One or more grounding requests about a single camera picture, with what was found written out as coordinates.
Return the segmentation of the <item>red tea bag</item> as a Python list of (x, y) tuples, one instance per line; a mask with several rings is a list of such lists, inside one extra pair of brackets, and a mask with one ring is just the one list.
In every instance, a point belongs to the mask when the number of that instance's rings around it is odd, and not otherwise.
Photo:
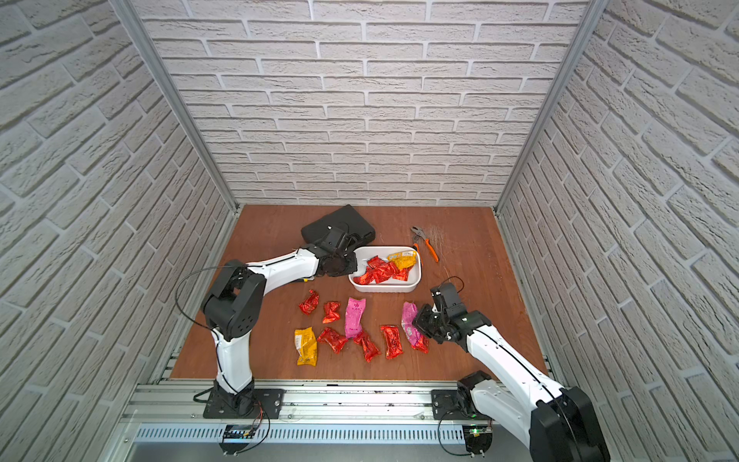
[(319, 306), (319, 293), (310, 290), (306, 300), (300, 302), (299, 309), (305, 315), (311, 315)]
[(352, 282), (357, 285), (369, 285), (373, 282), (375, 282), (375, 270), (374, 269), (366, 269), (365, 273), (361, 276), (356, 276), (352, 278)]
[(429, 340), (425, 336), (421, 335), (418, 338), (417, 342), (415, 342), (413, 349), (418, 350), (419, 352), (423, 352), (424, 354), (428, 354), (429, 353)]
[(394, 262), (383, 260), (378, 256), (368, 261), (368, 268), (371, 270), (371, 277), (376, 284), (392, 279), (400, 273)]
[(371, 336), (365, 330), (358, 333), (353, 338), (353, 342), (362, 349), (364, 360), (368, 363), (380, 354), (378, 346), (371, 340)]
[(324, 306), (323, 324), (335, 323), (341, 319), (341, 304), (338, 301), (328, 301)]
[(400, 269), (400, 270), (399, 270), (399, 271), (398, 271), (398, 272), (397, 272), (397, 273), (396, 273), (396, 274), (395, 274), (395, 275), (393, 276), (393, 279), (396, 279), (396, 280), (399, 280), (399, 281), (403, 281), (403, 282), (407, 282), (407, 281), (409, 280), (409, 275), (410, 275), (410, 271), (411, 271), (411, 269), (412, 269), (411, 267), (408, 267), (408, 268), (404, 268), (404, 269), (402, 269), (402, 270)]
[(398, 326), (381, 325), (380, 331), (382, 332), (386, 343), (386, 358), (390, 360), (402, 355), (403, 348), (400, 339), (400, 329)]

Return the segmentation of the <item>white plastic storage box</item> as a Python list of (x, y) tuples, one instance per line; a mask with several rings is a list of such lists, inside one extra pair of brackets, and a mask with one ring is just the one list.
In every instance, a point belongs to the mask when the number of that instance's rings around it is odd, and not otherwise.
[(352, 282), (352, 278), (361, 276), (365, 273), (368, 268), (368, 261), (373, 257), (378, 256), (383, 260), (387, 260), (387, 257), (395, 252), (404, 250), (415, 250), (409, 246), (361, 246), (355, 250), (357, 257), (357, 271), (348, 277), (351, 284), (359, 291), (363, 293), (410, 293), (413, 292), (421, 281), (421, 257), (417, 252), (417, 264), (411, 269), (409, 280), (407, 282), (399, 281), (396, 279), (389, 279), (381, 284), (371, 283), (369, 285), (357, 285)]

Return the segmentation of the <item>magenta tea bag packet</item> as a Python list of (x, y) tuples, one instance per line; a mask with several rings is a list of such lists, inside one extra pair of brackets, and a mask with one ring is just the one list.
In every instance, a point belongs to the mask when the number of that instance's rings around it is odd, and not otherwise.
[(346, 317), (344, 317), (344, 334), (346, 338), (355, 338), (363, 331), (361, 319), (365, 309), (365, 300), (349, 299), (348, 306), (346, 306)]

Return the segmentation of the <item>red tea bag packet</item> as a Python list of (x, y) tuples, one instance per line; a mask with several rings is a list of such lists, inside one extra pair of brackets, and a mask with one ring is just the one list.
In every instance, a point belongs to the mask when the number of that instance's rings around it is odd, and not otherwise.
[(329, 345), (334, 353), (339, 354), (346, 346), (348, 338), (331, 327), (325, 327), (318, 337), (318, 342)]

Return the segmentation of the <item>yellow tea bag packet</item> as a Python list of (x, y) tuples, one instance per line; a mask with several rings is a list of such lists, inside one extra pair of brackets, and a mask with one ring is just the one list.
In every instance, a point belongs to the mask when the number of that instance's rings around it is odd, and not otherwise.
[(318, 342), (312, 327), (294, 331), (294, 345), (298, 352), (298, 366), (313, 366), (318, 363)]

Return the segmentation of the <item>small yellow tea bag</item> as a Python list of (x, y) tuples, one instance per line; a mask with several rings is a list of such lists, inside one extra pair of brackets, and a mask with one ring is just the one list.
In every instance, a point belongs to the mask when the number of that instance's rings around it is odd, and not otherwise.
[(393, 263), (399, 271), (411, 270), (417, 264), (417, 251), (404, 250), (390, 254), (387, 260)]

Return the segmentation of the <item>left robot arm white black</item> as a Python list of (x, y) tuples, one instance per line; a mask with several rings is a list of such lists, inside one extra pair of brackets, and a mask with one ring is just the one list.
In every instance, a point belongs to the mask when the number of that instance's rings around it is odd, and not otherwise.
[(228, 405), (240, 415), (256, 404), (249, 365), (250, 333), (266, 294), (303, 279), (350, 275), (357, 268), (359, 237), (338, 226), (286, 255), (262, 262), (229, 262), (217, 276), (202, 312), (215, 342), (217, 378), (211, 402)]

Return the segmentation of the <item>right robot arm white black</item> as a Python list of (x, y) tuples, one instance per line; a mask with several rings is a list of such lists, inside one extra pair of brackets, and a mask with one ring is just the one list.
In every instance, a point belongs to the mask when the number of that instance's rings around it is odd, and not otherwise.
[(511, 346), (492, 322), (470, 312), (451, 282), (431, 289), (413, 321), (423, 335), (454, 343), (489, 371), (457, 382), (455, 404), (440, 420), (459, 412), (502, 425), (534, 461), (609, 461), (595, 406), (578, 387), (567, 388), (539, 371)]

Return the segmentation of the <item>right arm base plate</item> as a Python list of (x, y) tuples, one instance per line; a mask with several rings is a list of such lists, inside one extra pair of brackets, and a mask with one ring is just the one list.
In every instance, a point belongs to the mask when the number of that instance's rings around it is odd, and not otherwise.
[(507, 411), (506, 402), (482, 390), (434, 389), (430, 396), (433, 418), (437, 421), (488, 421)]

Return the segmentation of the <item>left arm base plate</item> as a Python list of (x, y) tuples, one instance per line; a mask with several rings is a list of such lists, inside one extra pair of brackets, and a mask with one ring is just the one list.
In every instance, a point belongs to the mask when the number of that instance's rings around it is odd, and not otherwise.
[(217, 388), (205, 404), (203, 418), (253, 420), (263, 413), (265, 419), (278, 419), (284, 395), (284, 389), (257, 388), (231, 395)]

